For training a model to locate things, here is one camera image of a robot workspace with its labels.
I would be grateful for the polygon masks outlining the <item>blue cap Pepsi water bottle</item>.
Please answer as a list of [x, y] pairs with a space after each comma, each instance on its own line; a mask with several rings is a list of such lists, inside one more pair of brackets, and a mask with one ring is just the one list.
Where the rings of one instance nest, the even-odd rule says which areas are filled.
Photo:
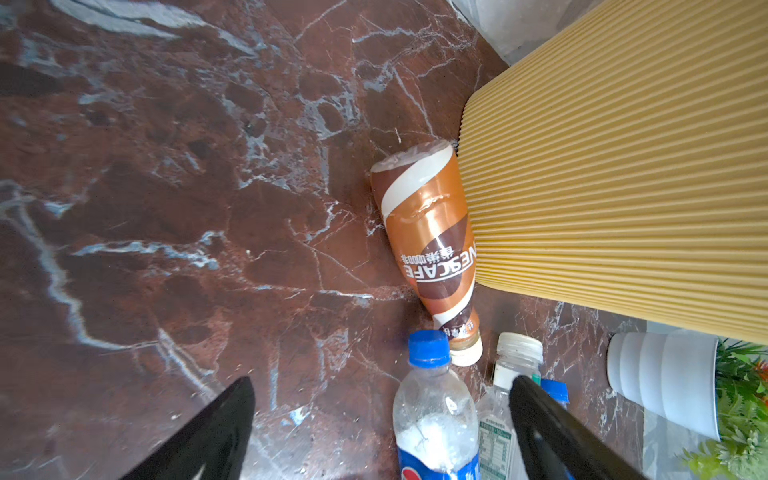
[[471, 394], [450, 368], [439, 330], [408, 338], [411, 371], [393, 403], [400, 479], [479, 479], [479, 420]]

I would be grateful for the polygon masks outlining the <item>white cap green label bottle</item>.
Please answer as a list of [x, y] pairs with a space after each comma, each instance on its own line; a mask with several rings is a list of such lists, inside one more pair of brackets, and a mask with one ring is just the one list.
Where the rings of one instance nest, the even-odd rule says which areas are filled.
[[519, 376], [541, 382], [543, 344], [529, 336], [504, 332], [499, 335], [496, 352], [492, 386], [477, 403], [479, 470], [482, 479], [527, 479], [512, 421], [510, 392]]

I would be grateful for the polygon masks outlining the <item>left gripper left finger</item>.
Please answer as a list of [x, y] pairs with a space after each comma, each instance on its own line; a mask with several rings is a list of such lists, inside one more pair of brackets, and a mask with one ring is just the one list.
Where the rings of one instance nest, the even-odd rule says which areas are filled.
[[238, 479], [255, 413], [249, 377], [234, 381], [125, 479]]

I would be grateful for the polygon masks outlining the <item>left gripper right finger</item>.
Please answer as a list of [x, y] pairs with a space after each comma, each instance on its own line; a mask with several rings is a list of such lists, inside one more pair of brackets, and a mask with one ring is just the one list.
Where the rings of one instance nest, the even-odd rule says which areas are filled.
[[643, 477], [530, 378], [514, 380], [510, 407], [528, 478]]

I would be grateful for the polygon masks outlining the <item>blue cap blue label bottle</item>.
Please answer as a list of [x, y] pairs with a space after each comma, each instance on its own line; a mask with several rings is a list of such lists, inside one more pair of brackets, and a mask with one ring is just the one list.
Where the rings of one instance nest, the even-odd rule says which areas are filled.
[[565, 383], [551, 379], [542, 379], [540, 381], [540, 386], [559, 405], [568, 409], [570, 397], [568, 387]]

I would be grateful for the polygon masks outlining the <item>brown Nescafe coffee bottle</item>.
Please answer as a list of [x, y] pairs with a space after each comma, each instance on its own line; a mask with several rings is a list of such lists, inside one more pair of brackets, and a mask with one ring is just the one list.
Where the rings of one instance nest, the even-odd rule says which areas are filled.
[[371, 167], [370, 182], [398, 268], [446, 334], [451, 362], [475, 364], [477, 247], [453, 145], [439, 139], [393, 154]]

